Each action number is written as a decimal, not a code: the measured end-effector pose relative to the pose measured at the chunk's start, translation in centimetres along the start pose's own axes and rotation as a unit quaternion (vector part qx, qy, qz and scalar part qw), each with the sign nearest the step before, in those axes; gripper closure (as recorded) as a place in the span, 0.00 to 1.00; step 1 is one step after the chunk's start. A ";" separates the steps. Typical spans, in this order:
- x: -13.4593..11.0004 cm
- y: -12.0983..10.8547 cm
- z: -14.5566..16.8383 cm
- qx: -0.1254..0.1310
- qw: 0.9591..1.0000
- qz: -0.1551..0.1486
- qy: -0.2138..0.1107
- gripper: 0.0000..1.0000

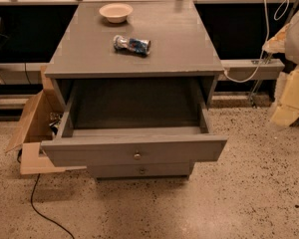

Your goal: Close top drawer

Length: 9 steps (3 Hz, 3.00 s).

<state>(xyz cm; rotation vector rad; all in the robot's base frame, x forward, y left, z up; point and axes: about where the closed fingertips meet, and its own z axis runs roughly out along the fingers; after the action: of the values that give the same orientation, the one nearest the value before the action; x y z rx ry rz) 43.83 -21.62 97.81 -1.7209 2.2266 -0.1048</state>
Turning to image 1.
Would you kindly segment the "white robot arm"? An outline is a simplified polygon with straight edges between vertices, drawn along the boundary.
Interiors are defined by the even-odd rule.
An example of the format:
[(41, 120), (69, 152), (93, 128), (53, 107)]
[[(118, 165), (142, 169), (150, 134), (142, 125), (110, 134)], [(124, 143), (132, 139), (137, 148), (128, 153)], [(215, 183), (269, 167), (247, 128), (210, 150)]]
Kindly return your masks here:
[(262, 49), (272, 54), (284, 53), (288, 61), (296, 64), (295, 69), (287, 77), (270, 119), (277, 125), (289, 126), (299, 119), (299, 10), (288, 24), (265, 42)]

